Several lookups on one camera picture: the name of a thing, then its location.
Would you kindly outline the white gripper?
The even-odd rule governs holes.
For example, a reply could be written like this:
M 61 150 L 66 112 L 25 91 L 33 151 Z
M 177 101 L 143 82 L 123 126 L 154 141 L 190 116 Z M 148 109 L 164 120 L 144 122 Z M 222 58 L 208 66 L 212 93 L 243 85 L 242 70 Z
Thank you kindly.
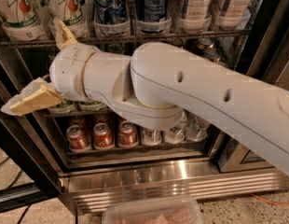
M 62 97 L 71 101 L 89 101 L 83 86 L 84 70 L 88 59 L 100 50 L 77 43 L 75 36 L 62 20 L 55 18 L 53 24 L 56 29 L 55 41 L 60 52 L 49 68 L 51 82 L 46 82 L 41 77 L 33 80 L 20 94 L 13 96 L 1 107 L 3 113 L 23 116 L 58 105 L 62 102 Z

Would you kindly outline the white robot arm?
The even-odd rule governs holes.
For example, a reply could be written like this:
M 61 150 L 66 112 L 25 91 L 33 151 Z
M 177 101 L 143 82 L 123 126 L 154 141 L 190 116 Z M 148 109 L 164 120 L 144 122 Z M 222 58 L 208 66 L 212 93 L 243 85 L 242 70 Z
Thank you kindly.
M 98 101 L 164 131 L 188 111 L 289 176 L 289 91 L 165 43 L 145 43 L 131 56 L 103 52 L 77 42 L 62 21 L 54 24 L 60 51 L 50 80 L 35 79 L 2 112 L 22 116 L 62 100 Z

